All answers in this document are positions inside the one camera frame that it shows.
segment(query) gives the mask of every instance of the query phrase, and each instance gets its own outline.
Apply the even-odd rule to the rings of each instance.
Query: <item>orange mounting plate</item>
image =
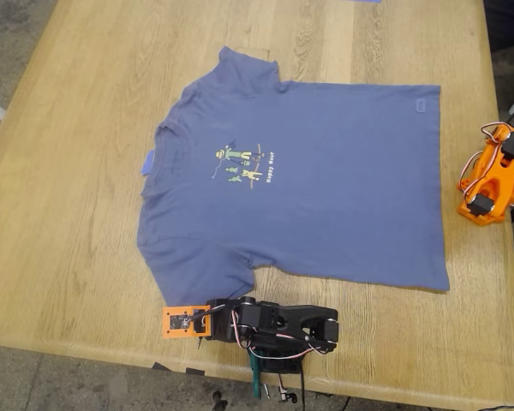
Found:
[[[162,309],[162,337],[209,337],[212,334],[210,316],[189,321],[189,317],[207,311],[210,306],[165,307]]]

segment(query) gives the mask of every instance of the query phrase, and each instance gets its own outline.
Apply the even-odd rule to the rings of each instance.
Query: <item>shirt tag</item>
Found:
[[[154,160],[154,149],[152,149],[148,154],[146,155],[145,163],[143,163],[143,168],[140,169],[140,173],[144,176],[147,174],[150,174],[152,169],[152,161]]]
[[[417,110],[417,113],[424,113],[427,111],[427,100],[424,98],[418,98],[415,109]]]

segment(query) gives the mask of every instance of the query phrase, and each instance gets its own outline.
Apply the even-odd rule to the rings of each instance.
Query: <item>wood grain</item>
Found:
[[[307,387],[514,403],[511,226],[455,212],[460,166],[497,116],[481,0],[60,0],[0,126],[0,345],[250,380],[234,344],[161,339],[135,246],[153,131],[222,45],[277,60],[282,80],[442,87],[448,293],[255,273],[258,299],[339,311],[339,348],[307,357]]]

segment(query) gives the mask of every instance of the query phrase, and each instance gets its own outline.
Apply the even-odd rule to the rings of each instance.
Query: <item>blue t-shirt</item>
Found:
[[[170,306],[253,268],[449,289],[439,87],[279,81],[224,47],[159,125],[138,246]]]

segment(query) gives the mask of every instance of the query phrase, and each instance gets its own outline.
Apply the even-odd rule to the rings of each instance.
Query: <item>concrete floor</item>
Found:
[[[0,104],[7,107],[56,0],[0,0]],[[514,101],[514,48],[493,55],[499,113]],[[212,409],[221,390],[230,408],[301,409],[254,400],[249,384],[174,372],[119,366],[0,347],[0,410]],[[339,410],[346,397],[307,393],[308,409]],[[347,410],[421,411],[426,408],[352,398]]]

